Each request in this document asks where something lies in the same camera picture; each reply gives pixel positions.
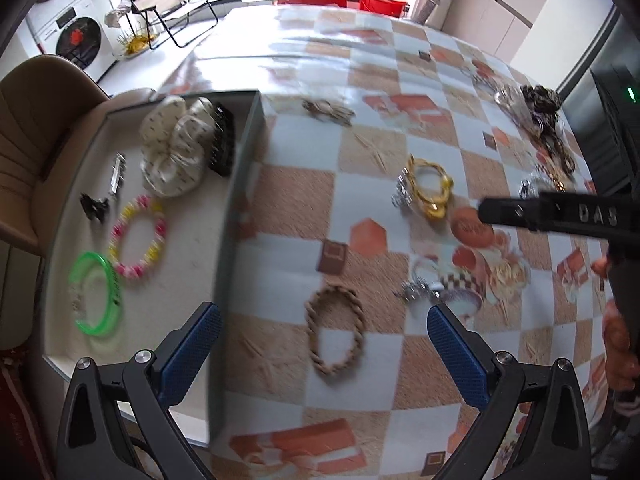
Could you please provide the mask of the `right hand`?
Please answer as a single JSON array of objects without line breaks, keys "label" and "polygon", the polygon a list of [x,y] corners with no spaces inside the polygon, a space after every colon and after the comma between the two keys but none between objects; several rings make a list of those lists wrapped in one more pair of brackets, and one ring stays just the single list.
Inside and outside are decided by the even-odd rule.
[{"label": "right hand", "polygon": [[634,390],[639,378],[639,361],[631,351],[627,325],[614,299],[608,300],[605,305],[602,338],[608,385],[616,392]]}]

